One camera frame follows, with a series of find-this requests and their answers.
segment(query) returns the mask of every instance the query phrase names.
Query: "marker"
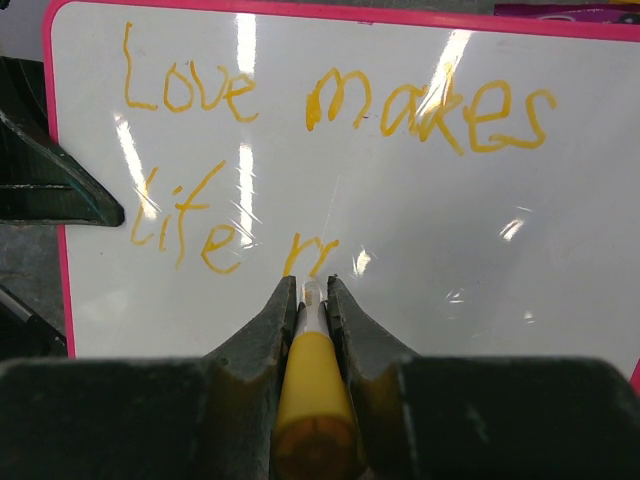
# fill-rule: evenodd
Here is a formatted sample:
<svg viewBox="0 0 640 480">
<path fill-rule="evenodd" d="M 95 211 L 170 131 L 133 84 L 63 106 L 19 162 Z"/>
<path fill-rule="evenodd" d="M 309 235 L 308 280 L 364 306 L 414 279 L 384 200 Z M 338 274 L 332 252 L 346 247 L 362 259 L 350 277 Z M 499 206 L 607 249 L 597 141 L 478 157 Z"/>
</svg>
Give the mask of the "marker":
<svg viewBox="0 0 640 480">
<path fill-rule="evenodd" d="M 358 431 L 329 337 L 320 285 L 305 283 L 301 297 L 271 457 L 281 480 L 354 478 Z"/>
</svg>

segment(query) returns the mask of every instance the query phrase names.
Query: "letter m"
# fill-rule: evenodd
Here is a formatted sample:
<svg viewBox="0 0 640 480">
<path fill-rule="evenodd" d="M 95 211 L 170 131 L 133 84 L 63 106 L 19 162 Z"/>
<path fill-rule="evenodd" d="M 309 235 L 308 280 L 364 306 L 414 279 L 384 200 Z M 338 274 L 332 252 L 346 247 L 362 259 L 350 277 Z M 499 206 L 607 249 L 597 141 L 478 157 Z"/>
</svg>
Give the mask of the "letter m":
<svg viewBox="0 0 640 480">
<path fill-rule="evenodd" d="M 316 84 L 316 88 L 314 88 L 313 91 L 307 96 L 307 130 L 309 131 L 312 131 L 316 124 L 319 123 L 320 120 L 322 120 L 322 105 L 320 105 L 320 94 L 322 93 L 322 89 L 324 88 L 326 83 L 332 77 L 336 80 L 336 93 L 333 95 L 333 99 L 329 104 L 329 121 L 333 121 L 338 113 L 340 113 L 342 103 L 344 102 L 344 87 L 351 79 L 357 78 L 358 80 L 360 80 L 365 94 L 364 106 L 354 120 L 353 128 L 358 128 L 360 126 L 360 122 L 369 111 L 369 107 L 371 107 L 371 84 L 369 83 L 369 79 L 367 78 L 367 76 L 360 70 L 354 70 L 353 72 L 350 72 L 343 77 L 342 75 L 340 75 L 340 71 L 337 68 L 333 67 L 327 72 L 324 77 L 320 79 L 320 81 Z"/>
</svg>

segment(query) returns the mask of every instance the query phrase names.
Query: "word makes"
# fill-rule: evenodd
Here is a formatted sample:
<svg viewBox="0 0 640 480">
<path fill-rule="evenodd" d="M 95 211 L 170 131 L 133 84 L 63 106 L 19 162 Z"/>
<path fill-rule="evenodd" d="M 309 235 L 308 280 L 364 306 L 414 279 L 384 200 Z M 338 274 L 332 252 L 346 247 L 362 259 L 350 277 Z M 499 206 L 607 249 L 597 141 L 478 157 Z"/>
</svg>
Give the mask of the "word makes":
<svg viewBox="0 0 640 480">
<path fill-rule="evenodd" d="M 464 149 L 447 125 L 447 115 L 451 114 L 464 101 L 460 93 L 454 92 L 453 68 L 450 64 L 445 65 L 444 88 L 440 92 L 434 91 L 430 95 L 428 85 L 416 86 L 411 84 L 401 85 L 391 92 L 384 102 L 382 115 L 380 117 L 380 133 L 384 137 L 393 135 L 398 126 L 406 119 L 409 133 L 418 136 L 421 142 L 426 142 L 431 133 L 438 128 L 451 147 L 459 154 L 464 155 Z M 310 132 L 316 124 L 322 120 L 322 106 L 320 105 L 320 94 L 331 79 L 335 80 L 336 91 L 329 104 L 328 118 L 334 120 L 342 104 L 344 103 L 344 89 L 351 80 L 359 81 L 364 90 L 364 104 L 353 122 L 353 128 L 358 129 L 362 119 L 366 117 L 373 101 L 371 83 L 367 76 L 360 70 L 355 70 L 342 76 L 337 68 L 332 68 L 316 84 L 313 91 L 307 97 L 306 124 Z M 502 107 L 498 111 L 478 113 L 482 98 L 490 91 L 498 91 L 502 94 Z M 462 116 L 467 122 L 469 134 L 469 146 L 472 151 L 478 153 L 490 153 L 503 149 L 507 146 L 518 148 L 535 149 L 541 146 L 547 135 L 538 122 L 534 103 L 538 99 L 546 100 L 551 109 L 556 108 L 556 99 L 549 90 L 540 89 L 530 93 L 525 99 L 527 118 L 533 138 L 517 138 L 502 133 L 494 133 L 489 136 L 488 142 L 483 142 L 478 138 L 478 125 L 496 120 L 506 119 L 511 113 L 511 86 L 504 80 L 489 82 L 478 89 L 471 100 L 471 104 L 462 107 Z M 396 102 L 403 101 L 402 110 L 395 118 L 391 117 L 391 109 Z"/>
</svg>

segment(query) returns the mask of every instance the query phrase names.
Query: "marker barrel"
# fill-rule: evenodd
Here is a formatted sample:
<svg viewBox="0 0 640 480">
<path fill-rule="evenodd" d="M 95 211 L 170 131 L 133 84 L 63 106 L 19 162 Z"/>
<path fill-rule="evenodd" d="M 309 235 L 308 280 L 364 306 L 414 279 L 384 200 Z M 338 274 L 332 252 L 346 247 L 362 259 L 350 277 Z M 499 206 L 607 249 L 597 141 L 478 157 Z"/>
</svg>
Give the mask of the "marker barrel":
<svg viewBox="0 0 640 480">
<path fill-rule="evenodd" d="M 272 438 L 281 480 L 350 478 L 356 464 L 357 426 L 329 337 L 322 292 L 302 288 Z"/>
</svg>

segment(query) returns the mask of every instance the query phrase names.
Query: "white board surface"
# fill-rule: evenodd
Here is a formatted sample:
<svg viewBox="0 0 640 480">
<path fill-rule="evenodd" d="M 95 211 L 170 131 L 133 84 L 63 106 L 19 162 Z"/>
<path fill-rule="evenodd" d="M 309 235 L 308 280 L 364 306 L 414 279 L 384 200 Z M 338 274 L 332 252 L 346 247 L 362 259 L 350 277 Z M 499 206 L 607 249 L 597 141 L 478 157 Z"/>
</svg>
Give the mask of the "white board surface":
<svg viewBox="0 0 640 480">
<path fill-rule="evenodd" d="M 640 354 L 638 44 L 74 2 L 55 14 L 51 52 L 60 144 L 127 216 L 119 228 L 66 228 L 78 357 L 209 352 L 262 308 L 299 233 L 323 246 L 338 240 L 318 278 L 337 273 L 420 353 L 590 355 L 631 375 Z M 178 113 L 163 100 L 174 63 L 194 90 Z M 257 118 L 236 121 L 225 98 L 203 110 L 192 64 L 206 102 L 223 84 L 218 66 L 255 81 L 231 104 Z M 309 131 L 308 95 L 332 67 L 366 75 L 370 108 L 354 128 L 366 98 L 350 80 L 329 121 L 330 80 Z M 127 103 L 128 71 L 130 102 L 157 109 Z M 443 105 L 447 72 L 459 97 Z M 479 124 L 477 137 L 503 148 L 478 153 L 463 109 L 496 80 L 510 88 L 510 113 Z M 425 142 L 406 119 L 383 136 L 385 102 L 407 84 L 430 85 L 432 109 L 461 99 L 443 122 L 462 155 L 438 125 Z M 534 96 L 540 145 L 488 140 L 536 140 L 525 106 L 541 89 L 556 106 Z M 501 92 L 484 94 L 477 116 L 500 111 Z M 168 95 L 178 107 L 191 98 L 176 75 Z M 407 98 L 397 97 L 390 120 Z M 176 268 L 175 204 L 222 161 L 192 202 L 208 207 L 184 213 Z M 141 205 L 136 239 L 153 236 L 136 245 Z M 221 270 L 239 263 L 229 274 L 202 255 L 218 225 L 215 241 L 234 237 L 204 258 Z M 291 273 L 305 278 L 318 257 L 311 245 Z"/>
</svg>

